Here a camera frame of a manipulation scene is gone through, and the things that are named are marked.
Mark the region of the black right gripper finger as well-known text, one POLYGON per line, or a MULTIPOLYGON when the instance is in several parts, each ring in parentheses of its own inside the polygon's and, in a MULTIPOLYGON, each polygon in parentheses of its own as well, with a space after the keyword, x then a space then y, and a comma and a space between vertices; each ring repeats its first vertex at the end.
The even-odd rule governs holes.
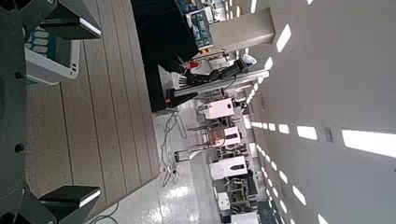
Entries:
POLYGON ((98 39, 102 31, 83 0, 30 0, 31 28, 40 28, 64 40, 98 39))
POLYGON ((27 191, 29 224, 82 224, 101 195, 99 187, 63 186, 37 198, 27 191))

